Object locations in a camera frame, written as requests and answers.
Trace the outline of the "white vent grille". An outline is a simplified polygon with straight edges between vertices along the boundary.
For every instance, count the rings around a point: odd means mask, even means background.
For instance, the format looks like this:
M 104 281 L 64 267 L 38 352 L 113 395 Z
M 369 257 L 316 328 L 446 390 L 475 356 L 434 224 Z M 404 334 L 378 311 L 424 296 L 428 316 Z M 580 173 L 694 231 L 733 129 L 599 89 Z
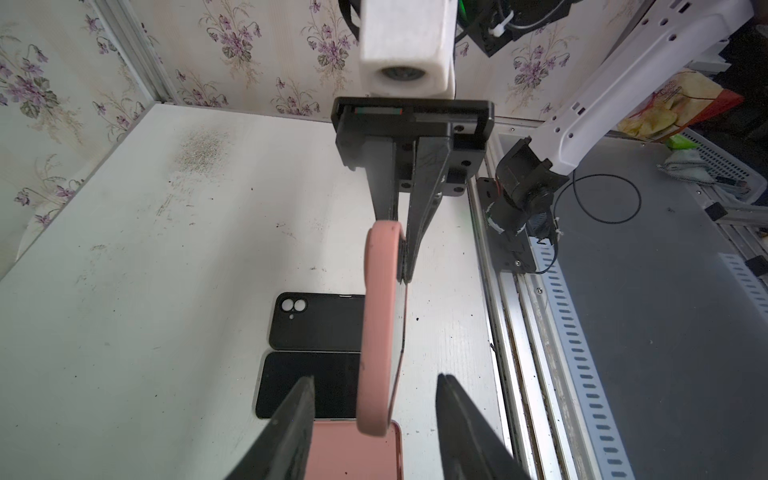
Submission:
M 544 285 L 547 304 L 564 353 L 569 379 L 575 389 L 578 410 L 597 462 L 599 477 L 633 479 L 634 472 L 554 248 L 548 243 L 534 242 L 532 249 L 537 265 L 548 269 L 539 278 Z

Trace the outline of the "snack bag outside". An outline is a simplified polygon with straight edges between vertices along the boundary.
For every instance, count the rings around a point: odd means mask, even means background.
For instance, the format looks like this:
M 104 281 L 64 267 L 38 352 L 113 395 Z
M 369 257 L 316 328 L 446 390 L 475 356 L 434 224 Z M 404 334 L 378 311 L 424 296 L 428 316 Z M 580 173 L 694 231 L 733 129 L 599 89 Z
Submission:
M 743 101 L 742 95 L 721 87 L 703 74 L 683 69 L 622 119 L 616 129 L 644 142 L 664 141 Z

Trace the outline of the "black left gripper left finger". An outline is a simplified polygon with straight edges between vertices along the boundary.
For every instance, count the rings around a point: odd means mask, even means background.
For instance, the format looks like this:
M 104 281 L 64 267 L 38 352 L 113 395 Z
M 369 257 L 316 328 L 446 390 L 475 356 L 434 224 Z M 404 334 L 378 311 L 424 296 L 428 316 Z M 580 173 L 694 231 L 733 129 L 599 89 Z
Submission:
M 314 379 L 301 377 L 226 479 L 303 479 L 314 420 Z

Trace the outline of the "pink phone case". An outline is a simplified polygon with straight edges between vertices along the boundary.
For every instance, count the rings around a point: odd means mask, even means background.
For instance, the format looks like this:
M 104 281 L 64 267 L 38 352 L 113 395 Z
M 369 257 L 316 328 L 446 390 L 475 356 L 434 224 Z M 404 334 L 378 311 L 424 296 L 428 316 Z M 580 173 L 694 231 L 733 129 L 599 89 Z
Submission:
M 384 437 L 372 437 L 355 421 L 316 420 L 304 478 L 403 479 L 399 425 L 391 422 Z

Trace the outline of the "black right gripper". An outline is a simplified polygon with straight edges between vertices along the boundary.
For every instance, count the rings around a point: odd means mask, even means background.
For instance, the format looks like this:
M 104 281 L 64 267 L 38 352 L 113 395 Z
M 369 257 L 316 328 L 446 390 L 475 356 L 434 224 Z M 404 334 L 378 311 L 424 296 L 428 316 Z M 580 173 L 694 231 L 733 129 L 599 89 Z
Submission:
M 461 196 L 467 180 L 477 173 L 494 116 L 495 106 L 487 100 L 334 100 L 336 147 L 345 167 L 365 168 L 375 219 L 397 220 L 399 188 L 411 191 L 403 263 L 406 283 L 413 279 L 422 239 L 442 195 Z

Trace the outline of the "aluminium frame post back right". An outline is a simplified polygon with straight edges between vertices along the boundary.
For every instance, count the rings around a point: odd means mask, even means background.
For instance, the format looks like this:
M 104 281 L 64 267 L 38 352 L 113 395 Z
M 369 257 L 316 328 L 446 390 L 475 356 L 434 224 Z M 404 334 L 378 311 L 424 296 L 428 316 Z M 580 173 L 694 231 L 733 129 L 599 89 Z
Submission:
M 95 0 L 90 4 L 142 91 L 155 102 L 179 104 L 176 89 L 131 3 Z

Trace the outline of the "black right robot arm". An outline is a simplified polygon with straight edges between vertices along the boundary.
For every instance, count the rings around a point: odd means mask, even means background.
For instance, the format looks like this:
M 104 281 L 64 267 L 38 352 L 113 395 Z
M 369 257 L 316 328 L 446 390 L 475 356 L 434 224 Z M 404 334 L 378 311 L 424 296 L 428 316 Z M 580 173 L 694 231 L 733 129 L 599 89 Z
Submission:
M 409 283 L 442 200 L 462 192 L 493 123 L 488 101 L 455 96 L 454 48 L 487 54 L 565 17 L 567 1 L 343 1 L 360 47 L 362 97 L 339 97 L 331 115 L 349 169 L 364 169 L 375 224 L 367 280 Z M 656 1 L 587 82 L 499 162 L 488 224 L 559 241 L 555 195 L 594 145 L 688 61 L 754 13 L 749 1 Z

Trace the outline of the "aluminium rail front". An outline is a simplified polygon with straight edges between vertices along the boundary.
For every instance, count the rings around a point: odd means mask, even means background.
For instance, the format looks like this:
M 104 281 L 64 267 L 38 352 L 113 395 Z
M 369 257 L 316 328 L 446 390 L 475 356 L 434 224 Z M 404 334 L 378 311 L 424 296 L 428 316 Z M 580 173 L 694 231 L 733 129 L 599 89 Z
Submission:
M 493 177 L 511 144 L 535 126 L 520 119 L 499 121 L 479 172 L 469 181 L 470 212 L 499 374 L 504 443 L 533 479 L 598 479 L 599 463 L 543 280 L 494 265 L 483 213 L 481 178 Z

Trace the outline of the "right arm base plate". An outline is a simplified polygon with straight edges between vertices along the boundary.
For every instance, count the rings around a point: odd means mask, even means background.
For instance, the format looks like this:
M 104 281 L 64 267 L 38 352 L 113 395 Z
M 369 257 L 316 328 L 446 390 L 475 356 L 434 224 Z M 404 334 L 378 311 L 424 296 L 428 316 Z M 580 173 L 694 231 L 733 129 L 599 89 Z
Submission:
M 490 217 L 491 208 L 498 204 L 496 181 L 479 177 L 476 186 L 493 268 L 497 272 L 515 274 L 548 272 L 554 266 L 558 252 L 559 233 L 553 212 L 537 214 L 519 229 L 502 228 Z

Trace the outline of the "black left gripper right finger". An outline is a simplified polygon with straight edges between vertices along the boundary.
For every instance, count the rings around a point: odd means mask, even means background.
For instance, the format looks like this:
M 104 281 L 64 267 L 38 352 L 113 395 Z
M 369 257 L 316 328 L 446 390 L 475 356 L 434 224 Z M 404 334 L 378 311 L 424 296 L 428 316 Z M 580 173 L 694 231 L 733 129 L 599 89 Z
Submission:
M 435 402 L 445 479 L 530 479 L 453 375 L 438 376 Z

